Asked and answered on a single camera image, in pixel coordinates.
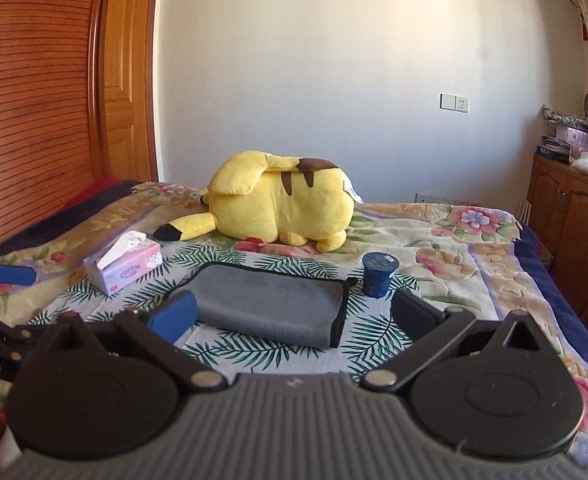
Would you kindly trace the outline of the palm leaf print cloth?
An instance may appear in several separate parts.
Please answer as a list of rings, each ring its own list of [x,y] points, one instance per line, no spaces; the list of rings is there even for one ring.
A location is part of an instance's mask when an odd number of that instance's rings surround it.
[[[29,320],[50,325],[75,312],[88,323],[108,322],[126,309],[149,311],[188,290],[196,320],[175,344],[228,378],[239,374],[348,373],[359,379],[408,348],[412,336],[391,316],[391,298],[404,289],[436,309],[461,308],[477,318],[496,313],[476,263],[461,248],[453,261],[427,246],[389,249],[400,266],[385,295],[362,290],[359,255],[288,257],[215,245],[171,243],[161,265],[108,297],[88,278],[57,294]]]

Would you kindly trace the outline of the stack of dark books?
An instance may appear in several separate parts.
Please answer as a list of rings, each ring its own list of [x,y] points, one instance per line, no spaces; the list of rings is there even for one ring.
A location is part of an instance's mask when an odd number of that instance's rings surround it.
[[[551,136],[542,136],[536,152],[548,159],[555,160],[561,164],[570,164],[570,145]]]

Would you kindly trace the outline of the pink patterned box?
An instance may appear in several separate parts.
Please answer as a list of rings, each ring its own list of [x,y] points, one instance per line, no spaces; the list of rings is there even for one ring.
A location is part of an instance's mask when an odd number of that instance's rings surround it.
[[[582,153],[588,152],[588,132],[567,126],[555,128],[555,136],[558,140],[569,145],[569,158],[578,159]]]

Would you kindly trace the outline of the pink tissue box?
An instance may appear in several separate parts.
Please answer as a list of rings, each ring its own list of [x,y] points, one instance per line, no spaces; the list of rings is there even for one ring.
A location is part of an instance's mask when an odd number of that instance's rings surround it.
[[[160,244],[146,233],[127,231],[84,259],[91,284],[111,297],[163,263]]]

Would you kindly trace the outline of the dark blue cup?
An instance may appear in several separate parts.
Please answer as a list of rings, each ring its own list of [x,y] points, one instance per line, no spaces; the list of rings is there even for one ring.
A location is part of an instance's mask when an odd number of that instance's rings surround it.
[[[386,252],[367,252],[362,257],[362,290],[371,298],[384,297],[391,279],[399,268],[399,260]]]

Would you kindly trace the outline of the wooden slatted headboard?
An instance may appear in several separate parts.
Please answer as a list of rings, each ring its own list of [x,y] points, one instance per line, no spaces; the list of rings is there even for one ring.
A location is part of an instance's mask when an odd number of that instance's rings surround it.
[[[88,90],[96,1],[0,0],[0,243],[98,172]]]

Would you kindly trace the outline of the yellow pikachu plush toy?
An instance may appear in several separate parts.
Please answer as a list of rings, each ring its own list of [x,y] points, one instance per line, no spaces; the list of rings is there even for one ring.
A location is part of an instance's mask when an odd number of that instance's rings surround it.
[[[218,231],[295,247],[312,242],[318,252],[333,252],[345,244],[362,198],[333,162],[246,151],[216,171],[202,202],[205,212],[172,220],[154,237],[175,242]]]

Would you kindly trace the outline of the wooden low cabinet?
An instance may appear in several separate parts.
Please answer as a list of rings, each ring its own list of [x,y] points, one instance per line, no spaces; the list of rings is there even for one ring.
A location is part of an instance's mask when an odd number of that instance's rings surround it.
[[[552,255],[551,277],[588,326],[588,176],[533,156],[529,226]]]

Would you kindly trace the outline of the wooden door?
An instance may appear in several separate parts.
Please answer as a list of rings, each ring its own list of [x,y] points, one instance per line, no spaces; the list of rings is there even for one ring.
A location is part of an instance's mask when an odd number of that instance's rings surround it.
[[[103,0],[99,110],[102,158],[111,176],[157,178],[153,112],[156,0]]]

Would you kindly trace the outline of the white wall socket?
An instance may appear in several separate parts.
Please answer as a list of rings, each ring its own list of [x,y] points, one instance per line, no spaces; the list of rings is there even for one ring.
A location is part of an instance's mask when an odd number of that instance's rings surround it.
[[[469,111],[469,100],[464,96],[441,93],[439,107],[442,110],[451,110],[451,112],[467,113]]]

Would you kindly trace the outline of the grey folded towel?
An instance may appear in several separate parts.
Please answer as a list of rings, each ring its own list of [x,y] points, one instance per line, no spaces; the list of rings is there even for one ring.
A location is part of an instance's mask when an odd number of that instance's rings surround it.
[[[202,266],[173,292],[192,292],[196,319],[204,324],[327,349],[341,341],[353,284],[353,280],[307,278],[214,262]]]

